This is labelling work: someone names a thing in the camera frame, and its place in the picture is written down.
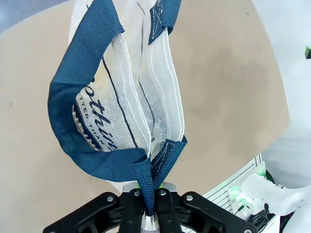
blue bag handle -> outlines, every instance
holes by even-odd
[[[162,165],[151,175],[151,161],[144,149],[133,148],[110,152],[95,151],[77,131],[73,121],[72,106],[78,93],[88,85],[99,66],[102,56],[110,42],[124,32],[112,0],[94,0],[82,18],[76,33],[63,57],[63,60],[50,84],[48,112],[51,127],[63,151],[77,166],[95,177],[115,182],[137,180],[145,201],[146,214],[154,213],[154,183],[163,182],[181,150],[162,152]]]

bag strap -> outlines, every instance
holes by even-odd
[[[168,33],[173,31],[177,20],[181,0],[157,0],[150,9],[151,30],[149,44],[151,44],[167,27]]]
[[[104,180],[137,180],[147,203],[147,214],[152,215],[154,190],[150,159],[144,149],[94,151],[77,131],[72,116],[77,94],[91,82],[108,45],[122,32],[112,0],[94,0],[51,81],[48,112],[55,136],[76,165]]]

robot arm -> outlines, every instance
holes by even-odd
[[[311,185],[298,189],[288,189],[275,185],[263,176],[252,174],[243,182],[237,200],[248,203],[252,215],[269,205],[269,212],[285,216],[295,211],[284,233],[309,233],[311,229]]]

white slatted panel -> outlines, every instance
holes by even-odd
[[[216,186],[209,192],[203,195],[206,199],[209,201],[215,203],[216,205],[224,208],[225,210],[232,212],[232,205],[228,193],[228,189],[232,186],[234,181],[245,174],[246,172],[254,169],[262,162],[261,153],[258,154],[252,161],[250,161],[248,164],[246,164],[243,168],[241,168],[238,172],[236,172],[234,175],[229,177],[227,180],[222,182],[220,185]],[[182,231],[184,233],[195,233],[193,230],[182,227]]]

screw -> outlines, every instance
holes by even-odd
[[[188,195],[188,196],[186,196],[186,199],[189,200],[189,201],[190,201],[190,200],[193,200],[193,196]]]
[[[107,197],[107,201],[113,201],[113,197],[112,196]]]
[[[134,195],[137,197],[137,196],[139,196],[140,195],[140,191],[135,191],[134,192]]]
[[[164,195],[166,194],[166,192],[165,192],[165,190],[161,189],[161,190],[159,191],[159,194],[160,194],[161,196],[164,196]]]

